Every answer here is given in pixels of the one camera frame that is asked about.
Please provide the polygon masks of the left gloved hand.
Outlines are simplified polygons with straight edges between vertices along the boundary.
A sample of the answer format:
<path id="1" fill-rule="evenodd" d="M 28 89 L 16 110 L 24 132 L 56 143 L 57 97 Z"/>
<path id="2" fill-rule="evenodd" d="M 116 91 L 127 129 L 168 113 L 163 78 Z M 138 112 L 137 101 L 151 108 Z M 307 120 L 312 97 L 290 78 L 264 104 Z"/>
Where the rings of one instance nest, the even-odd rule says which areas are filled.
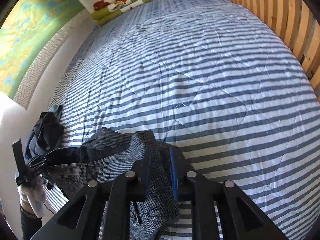
<path id="1" fill-rule="evenodd" d="M 30 186 L 20 185 L 17 187 L 20 195 L 20 206 L 24 211 L 37 218 L 44 216 L 44 202 L 46 201 L 46 194 L 43 186 L 46 185 L 47 180 L 41 176 L 36 177 Z"/>

